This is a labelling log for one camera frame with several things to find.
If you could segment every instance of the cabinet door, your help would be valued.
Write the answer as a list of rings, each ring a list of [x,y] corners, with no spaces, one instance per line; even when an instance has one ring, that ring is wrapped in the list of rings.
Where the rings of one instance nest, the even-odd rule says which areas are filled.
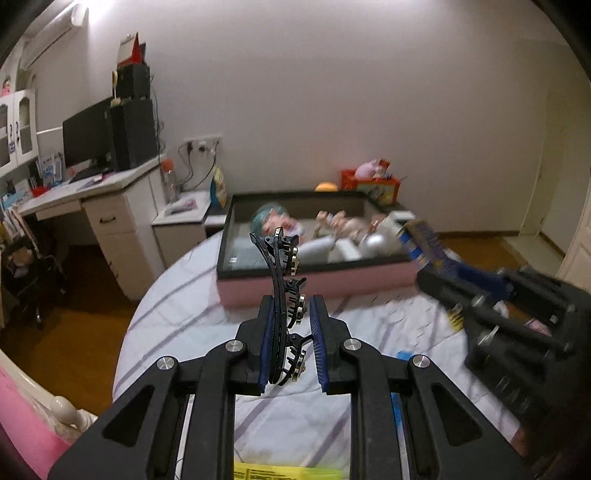
[[[35,125],[35,90],[22,90],[14,94],[14,128],[19,165],[39,156]]]
[[[125,296],[141,300],[156,279],[136,232],[100,235],[97,240]]]
[[[0,97],[0,176],[17,167],[16,135],[12,121],[14,94]]]

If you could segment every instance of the air conditioner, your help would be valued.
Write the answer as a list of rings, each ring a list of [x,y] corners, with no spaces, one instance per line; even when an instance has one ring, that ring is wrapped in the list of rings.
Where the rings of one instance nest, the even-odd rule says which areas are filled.
[[[69,5],[25,45],[22,51],[20,68],[28,70],[62,36],[70,30],[86,25],[87,18],[88,7],[81,4]]]

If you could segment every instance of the yellow paper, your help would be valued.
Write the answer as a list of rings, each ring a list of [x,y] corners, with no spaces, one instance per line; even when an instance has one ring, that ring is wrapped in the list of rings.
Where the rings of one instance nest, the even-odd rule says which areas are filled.
[[[234,463],[235,480],[342,480],[340,470]]]

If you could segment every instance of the orange ball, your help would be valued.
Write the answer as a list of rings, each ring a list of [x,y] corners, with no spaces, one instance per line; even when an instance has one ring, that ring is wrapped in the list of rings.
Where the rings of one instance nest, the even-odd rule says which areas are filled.
[[[329,181],[320,183],[315,189],[315,192],[338,192],[339,188]]]

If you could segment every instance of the baseboard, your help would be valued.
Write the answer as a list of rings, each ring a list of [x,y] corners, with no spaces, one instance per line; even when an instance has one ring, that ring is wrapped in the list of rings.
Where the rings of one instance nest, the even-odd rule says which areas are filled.
[[[518,236],[519,230],[484,230],[470,232],[437,232],[439,238],[492,238],[495,236]]]
[[[544,240],[544,242],[546,242],[551,248],[552,250],[554,250],[556,253],[558,253],[559,255],[562,255],[563,257],[566,257],[566,253],[562,251],[562,249],[556,245],[548,235],[546,235],[544,232],[540,232],[540,238],[542,240]]]

